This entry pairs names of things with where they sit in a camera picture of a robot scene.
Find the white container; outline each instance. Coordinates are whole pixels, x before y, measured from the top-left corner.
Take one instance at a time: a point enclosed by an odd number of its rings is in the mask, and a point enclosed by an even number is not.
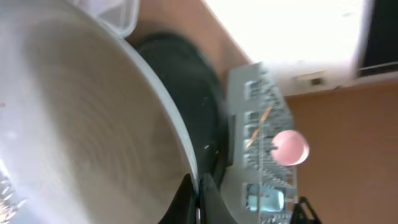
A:
[[[125,38],[138,20],[139,0],[67,0],[94,17],[101,25]]]

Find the metal rack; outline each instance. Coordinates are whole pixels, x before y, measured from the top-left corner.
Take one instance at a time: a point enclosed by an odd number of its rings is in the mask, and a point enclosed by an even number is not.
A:
[[[220,190],[238,223],[288,223],[298,200],[295,167],[276,163],[270,154],[276,149],[273,137],[293,129],[290,110],[271,76],[261,63],[236,68],[229,74],[231,166]],[[269,107],[267,119],[262,120]]]

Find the pink cup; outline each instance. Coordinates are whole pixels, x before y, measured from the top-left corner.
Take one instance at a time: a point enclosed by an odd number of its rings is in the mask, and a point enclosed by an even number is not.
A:
[[[286,130],[278,133],[272,140],[278,147],[271,151],[271,156],[283,166],[302,163],[310,154],[310,147],[305,138],[298,132]]]

